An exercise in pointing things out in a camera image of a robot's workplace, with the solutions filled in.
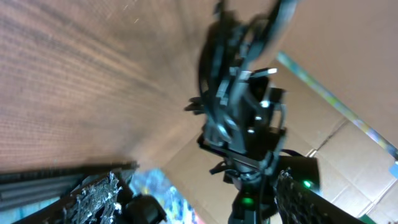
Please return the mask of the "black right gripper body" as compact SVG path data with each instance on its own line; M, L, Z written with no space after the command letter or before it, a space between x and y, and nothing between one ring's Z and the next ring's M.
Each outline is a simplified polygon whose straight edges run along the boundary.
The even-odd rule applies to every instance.
M201 149L227 161L227 169L274 170L284 145L285 91L273 87L276 68L224 78L199 75L198 113L206 115Z

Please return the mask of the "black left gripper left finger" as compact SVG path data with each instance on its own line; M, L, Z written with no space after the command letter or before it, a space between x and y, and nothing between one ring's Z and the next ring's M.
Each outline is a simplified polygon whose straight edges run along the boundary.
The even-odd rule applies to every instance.
M90 176L62 197L12 209L13 223L116 223L123 209L123 193L131 198L131 173Z

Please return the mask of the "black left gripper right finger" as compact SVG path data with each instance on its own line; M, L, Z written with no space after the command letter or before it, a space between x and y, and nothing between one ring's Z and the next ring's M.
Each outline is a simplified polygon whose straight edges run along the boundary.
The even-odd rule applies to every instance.
M287 170L278 175L275 202L283 224L363 224L294 180Z

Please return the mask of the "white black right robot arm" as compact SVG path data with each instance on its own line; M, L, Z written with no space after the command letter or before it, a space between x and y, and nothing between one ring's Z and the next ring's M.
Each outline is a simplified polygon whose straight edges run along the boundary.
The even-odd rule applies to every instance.
M285 223L321 223L307 200L320 190L318 162L284 149L285 91L270 86L275 72L264 68L238 79L239 89L205 113L197 139L201 149L223 158L210 173L222 172L238 190L229 223L268 223L276 213Z

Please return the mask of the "black aluminium frame rail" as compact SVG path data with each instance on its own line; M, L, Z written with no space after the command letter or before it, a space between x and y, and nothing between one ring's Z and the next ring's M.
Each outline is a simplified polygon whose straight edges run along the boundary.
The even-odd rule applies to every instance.
M1 174L1 211L62 197L81 185L84 179L108 172L134 172L136 161L95 164L80 167L45 168Z

